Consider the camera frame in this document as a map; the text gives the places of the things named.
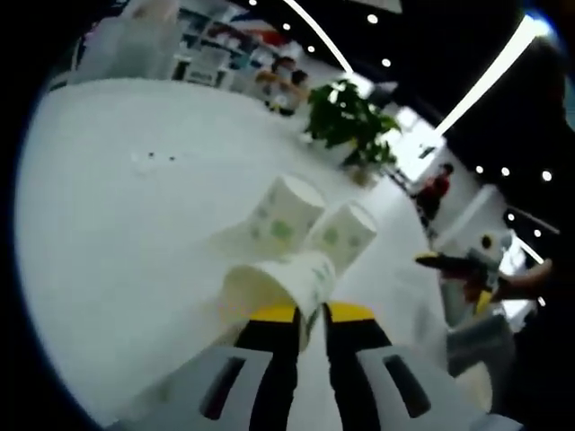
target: white tabletop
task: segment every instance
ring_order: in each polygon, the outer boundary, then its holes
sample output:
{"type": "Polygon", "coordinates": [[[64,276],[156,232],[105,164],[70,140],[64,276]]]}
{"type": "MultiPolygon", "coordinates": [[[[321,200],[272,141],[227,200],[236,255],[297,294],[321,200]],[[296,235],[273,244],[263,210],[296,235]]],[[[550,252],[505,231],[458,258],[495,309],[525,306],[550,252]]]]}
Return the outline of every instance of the white tabletop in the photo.
{"type": "MultiPolygon", "coordinates": [[[[427,242],[410,201],[389,180],[358,188],[298,145],[301,129],[242,95],[175,82],[81,84],[42,101],[16,196],[23,290],[54,366],[102,425],[226,329],[210,308],[226,267],[199,244],[285,172],[331,211],[356,199],[379,223],[334,299],[369,305],[393,342],[445,366],[437,277],[411,263],[427,242]]],[[[300,361],[309,388],[327,373],[312,367],[321,343],[300,361]]],[[[314,396],[299,395],[290,423],[314,396]]]]}

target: paper cup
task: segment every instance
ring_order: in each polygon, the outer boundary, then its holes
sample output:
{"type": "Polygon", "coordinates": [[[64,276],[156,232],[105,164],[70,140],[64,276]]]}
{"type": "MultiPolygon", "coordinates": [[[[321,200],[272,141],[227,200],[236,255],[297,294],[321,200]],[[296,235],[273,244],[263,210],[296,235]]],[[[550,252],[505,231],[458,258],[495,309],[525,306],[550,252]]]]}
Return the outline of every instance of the paper cup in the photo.
{"type": "Polygon", "coordinates": [[[360,205],[350,203],[326,220],[313,234],[309,249],[325,253],[342,274],[377,235],[375,219],[360,205]]]}
{"type": "Polygon", "coordinates": [[[306,251],[230,269],[221,297],[233,315],[249,318],[261,308],[296,305],[308,321],[334,284],[330,259],[319,251],[306,251]]]}
{"type": "Polygon", "coordinates": [[[211,236],[220,254],[241,261],[299,251],[325,209],[322,194],[301,178],[282,175],[246,220],[211,236]]]}

